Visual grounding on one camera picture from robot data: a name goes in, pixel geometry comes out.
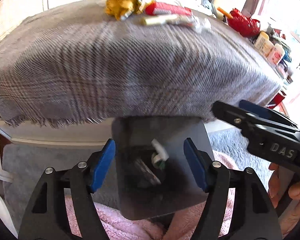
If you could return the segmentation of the right hand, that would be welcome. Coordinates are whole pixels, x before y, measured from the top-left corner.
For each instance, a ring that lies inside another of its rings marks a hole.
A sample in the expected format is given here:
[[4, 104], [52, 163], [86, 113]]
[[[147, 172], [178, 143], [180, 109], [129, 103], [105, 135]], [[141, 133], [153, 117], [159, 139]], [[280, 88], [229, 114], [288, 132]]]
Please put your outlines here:
[[[279, 165], [271, 163], [269, 170], [273, 171], [271, 178], [268, 182], [269, 190], [268, 194], [271, 198], [271, 202], [274, 207], [277, 207], [280, 197], [280, 180], [279, 180]], [[290, 210], [280, 222], [282, 236], [286, 237], [296, 226], [300, 220], [300, 182], [292, 185], [289, 188], [289, 196], [292, 200], [298, 200], [298, 204], [294, 209]]]

